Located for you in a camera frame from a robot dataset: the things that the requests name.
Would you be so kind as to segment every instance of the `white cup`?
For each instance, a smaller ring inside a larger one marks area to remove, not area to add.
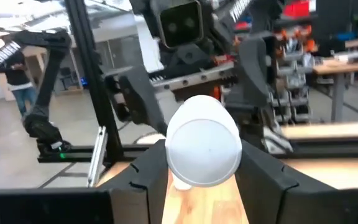
[[[136,141],[136,144],[154,144],[160,139],[165,139],[165,136],[162,134],[154,133],[150,135],[146,135],[141,137],[139,140]],[[173,186],[177,190],[190,190],[191,185],[184,183],[181,181],[175,174],[172,174],[173,179]]]
[[[176,177],[197,187],[230,178],[242,151],[233,118],[218,100],[205,95],[191,97],[179,107],[169,122],[165,148]]]

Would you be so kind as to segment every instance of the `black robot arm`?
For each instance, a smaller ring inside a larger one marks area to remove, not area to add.
[[[52,148],[68,146],[58,128],[49,123],[49,104],[60,64],[70,49],[71,38],[65,30],[53,34],[23,30],[14,34],[11,42],[0,49],[0,66],[26,46],[47,49],[48,59],[35,105],[23,117],[25,130],[31,137],[37,138],[39,144]]]

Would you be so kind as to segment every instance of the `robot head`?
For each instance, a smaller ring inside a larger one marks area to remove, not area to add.
[[[168,7],[156,16],[162,42],[168,48],[191,44],[204,37],[201,4],[198,1]]]

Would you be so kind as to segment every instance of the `jeans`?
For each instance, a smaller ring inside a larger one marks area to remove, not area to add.
[[[17,106],[19,107],[20,114],[24,116],[27,109],[25,108],[25,101],[29,101],[30,105],[33,106],[37,99],[37,92],[34,87],[25,88],[22,90],[14,90],[12,94],[16,98]]]

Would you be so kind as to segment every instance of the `wooden table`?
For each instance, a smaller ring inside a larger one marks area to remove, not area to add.
[[[328,58],[323,60],[322,65],[314,66],[313,70],[318,75],[334,75],[331,121],[341,121],[345,92],[345,76],[346,73],[358,72],[358,63],[348,64],[333,58]]]
[[[283,132],[294,139],[321,136],[346,138],[358,136],[358,123],[291,126],[283,128]],[[358,187],[358,159],[304,159],[285,161],[285,163],[337,189]],[[114,177],[127,166],[128,163],[116,164],[101,179],[100,184]],[[219,186],[194,187],[189,191],[180,192],[172,185],[170,172],[162,223],[239,224],[248,221],[234,177]]]

